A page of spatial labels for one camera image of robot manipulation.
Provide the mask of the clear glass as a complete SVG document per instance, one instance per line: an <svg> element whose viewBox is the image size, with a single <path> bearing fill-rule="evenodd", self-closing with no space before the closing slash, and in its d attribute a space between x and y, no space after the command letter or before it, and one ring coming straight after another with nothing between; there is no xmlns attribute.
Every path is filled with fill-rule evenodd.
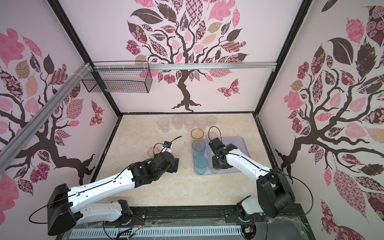
<svg viewBox="0 0 384 240"><path fill-rule="evenodd" d="M215 154L213 153L213 151L212 151L212 149L211 149L210 146L208 146L208 147L206 148L206 154L207 154L208 157L213 157L213 156L215 156Z"/></svg>
<svg viewBox="0 0 384 240"><path fill-rule="evenodd" d="M220 170L217 170L214 168L213 163L209 162L208 163L209 171L211 174L218 174Z"/></svg>
<svg viewBox="0 0 384 240"><path fill-rule="evenodd" d="M218 138L218 135L216 133L208 133L206 135L206 141L209 143L210 141Z"/></svg>

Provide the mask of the teal dimpled plastic cup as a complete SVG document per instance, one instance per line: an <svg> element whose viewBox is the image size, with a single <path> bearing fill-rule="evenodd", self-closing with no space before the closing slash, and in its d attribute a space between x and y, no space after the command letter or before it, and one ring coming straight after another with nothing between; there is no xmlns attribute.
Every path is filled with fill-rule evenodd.
<svg viewBox="0 0 384 240"><path fill-rule="evenodd" d="M194 159L195 172L198 175L204 175L208 167L208 160L204 156Z"/></svg>

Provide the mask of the blue ribbed plastic cup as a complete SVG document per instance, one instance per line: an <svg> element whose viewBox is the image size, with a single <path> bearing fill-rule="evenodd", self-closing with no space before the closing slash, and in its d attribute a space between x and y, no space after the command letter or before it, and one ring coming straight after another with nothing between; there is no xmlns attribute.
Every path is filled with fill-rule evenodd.
<svg viewBox="0 0 384 240"><path fill-rule="evenodd" d="M206 143L203 140L196 140L192 143L193 158L204 156L206 150Z"/></svg>

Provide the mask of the amber plastic cup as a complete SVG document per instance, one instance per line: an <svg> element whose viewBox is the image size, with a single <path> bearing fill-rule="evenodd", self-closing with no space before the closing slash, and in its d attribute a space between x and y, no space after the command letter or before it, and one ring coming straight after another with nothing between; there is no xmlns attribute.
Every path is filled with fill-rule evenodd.
<svg viewBox="0 0 384 240"><path fill-rule="evenodd" d="M204 131L200 128L195 128L191 131L191 137L194 140L200 140L204 137L204 135L205 135Z"/></svg>

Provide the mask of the clear cup back row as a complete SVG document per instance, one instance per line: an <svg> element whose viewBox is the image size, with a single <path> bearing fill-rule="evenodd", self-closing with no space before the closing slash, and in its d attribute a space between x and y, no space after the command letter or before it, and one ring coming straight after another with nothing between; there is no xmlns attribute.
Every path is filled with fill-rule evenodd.
<svg viewBox="0 0 384 240"><path fill-rule="evenodd" d="M170 130L170 122L168 119L162 118L158 120L158 127L162 133L168 133Z"/></svg>
<svg viewBox="0 0 384 240"><path fill-rule="evenodd" d="M184 121L183 121L183 117L181 115L173 116L172 122L173 122L174 128L176 130L182 129Z"/></svg>

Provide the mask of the frosted dimpled clear cup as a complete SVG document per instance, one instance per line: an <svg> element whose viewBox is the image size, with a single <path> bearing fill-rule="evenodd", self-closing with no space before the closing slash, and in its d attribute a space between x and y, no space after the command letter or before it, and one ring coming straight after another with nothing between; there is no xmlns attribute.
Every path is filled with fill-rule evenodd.
<svg viewBox="0 0 384 240"><path fill-rule="evenodd" d="M208 116L207 117L207 126L208 128L211 128L217 124L217 118L215 116Z"/></svg>

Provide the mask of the clear faceted glass tumbler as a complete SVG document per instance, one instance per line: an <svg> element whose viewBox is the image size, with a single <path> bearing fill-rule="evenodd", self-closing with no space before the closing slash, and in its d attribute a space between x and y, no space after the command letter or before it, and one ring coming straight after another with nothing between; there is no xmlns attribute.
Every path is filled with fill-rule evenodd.
<svg viewBox="0 0 384 240"><path fill-rule="evenodd" d="M191 132L195 128L196 120L193 117L187 117L184 120L184 125L187 131Z"/></svg>

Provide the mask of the pink plastic cup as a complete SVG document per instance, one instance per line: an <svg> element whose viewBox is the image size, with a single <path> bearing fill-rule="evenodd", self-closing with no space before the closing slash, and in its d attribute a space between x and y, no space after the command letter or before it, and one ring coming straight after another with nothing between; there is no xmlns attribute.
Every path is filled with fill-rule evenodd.
<svg viewBox="0 0 384 240"><path fill-rule="evenodd" d="M159 152L160 152L159 148L152 147L152 148L148 149L147 154L148 154L149 158L153 159L155 157L155 155L158 154Z"/></svg>

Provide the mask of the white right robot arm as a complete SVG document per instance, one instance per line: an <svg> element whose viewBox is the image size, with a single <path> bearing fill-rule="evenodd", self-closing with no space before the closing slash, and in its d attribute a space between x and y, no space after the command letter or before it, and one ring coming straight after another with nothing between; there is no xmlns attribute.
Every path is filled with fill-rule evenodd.
<svg viewBox="0 0 384 240"><path fill-rule="evenodd" d="M241 219L246 220L254 214L275 218L295 202L296 197L281 169L263 166L235 145L225 145L219 138L211 140L209 147L214 154L214 169L236 168L256 184L257 196L246 197L237 203Z"/></svg>

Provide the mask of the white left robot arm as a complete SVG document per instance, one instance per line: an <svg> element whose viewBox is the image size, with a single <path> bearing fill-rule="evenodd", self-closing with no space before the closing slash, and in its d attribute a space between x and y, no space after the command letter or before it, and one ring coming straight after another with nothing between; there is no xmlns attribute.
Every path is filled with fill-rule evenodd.
<svg viewBox="0 0 384 240"><path fill-rule="evenodd" d="M129 220L131 212L127 201L99 204L114 194L132 190L159 180L164 173L175 173L179 159L172 153L172 142L164 142L162 150L153 158L127 166L120 173L87 185L55 187L47 203L48 235L57 236L76 225Z"/></svg>

